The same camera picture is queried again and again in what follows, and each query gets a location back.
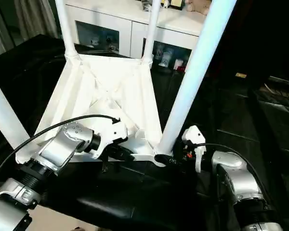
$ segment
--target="white plastic bracket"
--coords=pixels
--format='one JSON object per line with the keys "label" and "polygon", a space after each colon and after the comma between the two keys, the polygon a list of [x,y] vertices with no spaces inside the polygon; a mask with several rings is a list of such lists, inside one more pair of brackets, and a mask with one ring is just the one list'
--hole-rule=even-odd
{"label": "white plastic bracket", "polygon": [[[185,130],[182,136],[182,140],[191,141],[193,144],[200,144],[206,142],[206,139],[196,125],[193,125]],[[201,159],[206,150],[206,146],[200,146],[194,149],[196,155],[195,169],[198,173],[201,172]]]}
{"label": "white plastic bracket", "polygon": [[99,133],[99,136],[101,137],[100,145],[96,151],[92,151],[92,158],[97,159],[102,154],[107,145],[112,144],[113,141],[117,139],[125,139],[127,138],[127,135],[127,128],[123,122],[117,122],[103,130]]}

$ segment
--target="glass cabinet door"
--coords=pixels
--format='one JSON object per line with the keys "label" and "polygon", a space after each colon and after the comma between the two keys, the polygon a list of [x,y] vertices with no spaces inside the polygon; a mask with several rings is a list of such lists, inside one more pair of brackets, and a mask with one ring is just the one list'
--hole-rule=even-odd
{"label": "glass cabinet door", "polygon": [[119,32],[76,21],[79,44],[119,54]]}
{"label": "glass cabinet door", "polygon": [[130,57],[130,20],[74,6],[66,9],[75,43]]}
{"label": "glass cabinet door", "polygon": [[[132,58],[142,57],[147,30],[148,25],[133,22],[131,33]],[[152,51],[153,65],[184,71],[197,40],[197,36],[157,27]]]}

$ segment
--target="gold label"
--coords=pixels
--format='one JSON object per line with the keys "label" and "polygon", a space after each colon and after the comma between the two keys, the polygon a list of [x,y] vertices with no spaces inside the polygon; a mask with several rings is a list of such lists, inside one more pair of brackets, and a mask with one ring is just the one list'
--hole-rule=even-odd
{"label": "gold label", "polygon": [[240,77],[240,78],[246,78],[247,75],[242,74],[242,73],[236,73],[236,77]]}

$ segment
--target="curtain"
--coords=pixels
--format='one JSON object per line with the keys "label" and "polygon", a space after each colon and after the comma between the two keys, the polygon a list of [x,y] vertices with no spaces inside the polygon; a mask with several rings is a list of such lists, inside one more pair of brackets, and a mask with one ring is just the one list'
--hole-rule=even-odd
{"label": "curtain", "polygon": [[20,33],[26,41],[38,34],[57,38],[54,15],[48,0],[14,0]]}

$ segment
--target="black cable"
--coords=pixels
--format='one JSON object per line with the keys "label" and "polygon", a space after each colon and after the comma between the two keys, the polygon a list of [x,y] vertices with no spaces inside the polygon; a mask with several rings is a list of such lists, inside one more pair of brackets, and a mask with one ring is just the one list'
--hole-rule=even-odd
{"label": "black cable", "polygon": [[0,164],[0,170],[1,168],[3,167],[3,165],[6,163],[6,161],[12,156],[14,155],[16,152],[18,152],[20,149],[22,149],[24,146],[26,146],[28,143],[30,143],[31,141],[33,141],[34,139],[36,139],[37,137],[43,135],[44,133],[48,132],[49,130],[51,129],[54,129],[54,128],[57,128],[61,125],[64,125],[66,123],[69,123],[69,122],[73,122],[73,121],[76,121],[76,120],[81,120],[81,119],[86,119],[86,118],[92,118],[92,117],[99,117],[99,118],[106,118],[106,119],[111,119],[113,121],[113,123],[117,123],[119,122],[120,120],[116,119],[116,118],[113,118],[111,116],[106,116],[106,115],[83,115],[83,116],[79,116],[79,117],[75,117],[75,118],[72,118],[72,119],[68,119],[68,120],[65,120],[65,121],[62,121],[60,123],[57,123],[55,125],[52,125],[42,131],[40,131],[39,133],[35,134],[34,136],[32,136],[31,138],[29,138],[28,140],[26,140],[25,142],[23,142],[22,144],[20,144],[17,148],[15,148],[5,159],[4,161]]}
{"label": "black cable", "polygon": [[262,193],[264,194],[264,197],[266,198],[266,200],[269,201],[269,204],[272,204],[271,197],[267,193],[267,190],[266,190],[263,182],[260,180],[258,172],[256,171],[256,169],[253,167],[253,165],[250,163],[250,161],[247,158],[245,158],[241,153],[239,153],[235,149],[230,148],[226,145],[222,145],[222,144],[218,144],[218,143],[198,143],[198,144],[195,144],[196,147],[207,146],[207,145],[226,148],[226,149],[234,152],[235,154],[237,154],[239,157],[241,157],[246,162],[246,164],[250,168],[250,170],[252,171],[252,175],[256,178],[257,183],[260,185],[260,188],[261,188]]}

